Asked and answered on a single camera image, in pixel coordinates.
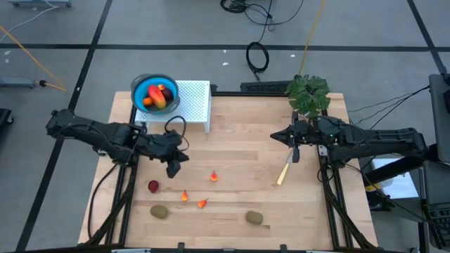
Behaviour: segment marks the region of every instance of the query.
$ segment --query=black equipment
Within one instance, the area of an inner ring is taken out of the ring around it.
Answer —
[[[73,138],[89,145],[97,153],[106,152],[115,164],[127,166],[132,155],[167,162],[167,176],[174,178],[180,162],[189,157],[178,149],[183,136],[175,130],[161,134],[146,134],[147,128],[125,123],[104,124],[75,116],[69,110],[54,110],[46,125],[47,134],[54,138]]]
[[[270,137],[293,148],[292,162],[299,161],[299,145],[323,145],[328,149],[328,164],[337,168],[353,158],[390,153],[422,157],[428,150],[423,135],[412,128],[364,130],[328,116],[299,120],[296,112],[288,128]]]

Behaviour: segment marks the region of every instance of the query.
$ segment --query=kiwi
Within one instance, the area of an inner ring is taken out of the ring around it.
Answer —
[[[158,219],[164,219],[169,214],[169,210],[162,205],[154,205],[150,208],[150,213]]]
[[[247,214],[245,214],[245,219],[252,224],[261,225],[263,216],[259,212],[248,211]]]

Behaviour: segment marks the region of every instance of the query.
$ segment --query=white wire rack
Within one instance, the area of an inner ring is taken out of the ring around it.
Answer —
[[[182,116],[188,123],[203,123],[206,133],[210,132],[211,90],[210,81],[176,81],[178,84],[180,104],[166,115],[152,115],[137,111],[135,122],[167,122],[173,116]]]

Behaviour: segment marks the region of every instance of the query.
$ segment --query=red cherry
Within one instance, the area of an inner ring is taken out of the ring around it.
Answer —
[[[151,193],[156,193],[156,191],[158,190],[159,187],[160,187],[160,184],[156,180],[152,180],[152,181],[150,181],[150,183],[148,183],[148,190]]]

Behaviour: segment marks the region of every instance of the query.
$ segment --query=small orange object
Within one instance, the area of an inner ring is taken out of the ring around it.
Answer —
[[[200,201],[200,202],[198,203],[198,207],[199,207],[199,208],[205,207],[205,205],[206,205],[206,200]]]
[[[144,106],[150,106],[150,105],[152,105],[152,104],[153,104],[152,98],[144,98],[144,99],[143,99],[143,105],[144,105]]]
[[[213,182],[217,181],[217,174],[216,174],[215,171],[212,171],[212,174],[211,174],[211,181],[213,181]]]
[[[186,192],[186,190],[184,190],[183,195],[181,196],[181,200],[183,201],[188,201],[188,193]]]

